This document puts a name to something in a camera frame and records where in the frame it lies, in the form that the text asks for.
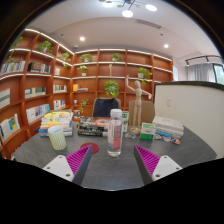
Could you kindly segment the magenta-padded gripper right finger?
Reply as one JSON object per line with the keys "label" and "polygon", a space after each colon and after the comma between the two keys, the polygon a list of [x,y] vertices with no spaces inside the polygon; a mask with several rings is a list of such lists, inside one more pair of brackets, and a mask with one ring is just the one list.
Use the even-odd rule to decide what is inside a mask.
{"label": "magenta-padded gripper right finger", "polygon": [[182,169],[168,155],[158,156],[138,145],[134,146],[134,156],[145,185]]}

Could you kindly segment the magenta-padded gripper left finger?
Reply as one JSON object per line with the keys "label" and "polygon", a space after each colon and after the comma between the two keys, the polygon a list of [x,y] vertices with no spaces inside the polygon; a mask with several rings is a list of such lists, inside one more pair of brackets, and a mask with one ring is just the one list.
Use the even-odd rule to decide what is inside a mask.
{"label": "magenta-padded gripper left finger", "polygon": [[92,145],[87,145],[68,156],[58,155],[44,170],[80,185],[92,157]]}

